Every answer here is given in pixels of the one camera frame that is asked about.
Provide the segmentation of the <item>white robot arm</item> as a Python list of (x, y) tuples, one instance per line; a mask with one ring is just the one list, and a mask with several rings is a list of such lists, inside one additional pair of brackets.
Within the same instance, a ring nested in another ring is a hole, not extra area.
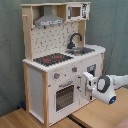
[(128, 75), (105, 75), (97, 78), (84, 72), (81, 79), (81, 97), (88, 101), (96, 98), (105, 104), (112, 104), (116, 101), (115, 90), (125, 85), (128, 85)]

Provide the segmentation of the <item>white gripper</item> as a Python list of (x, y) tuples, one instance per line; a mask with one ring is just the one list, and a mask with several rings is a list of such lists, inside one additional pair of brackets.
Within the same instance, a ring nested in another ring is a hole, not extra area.
[(98, 78), (88, 72), (83, 73), (83, 89), (84, 94), (92, 92), (97, 85)]

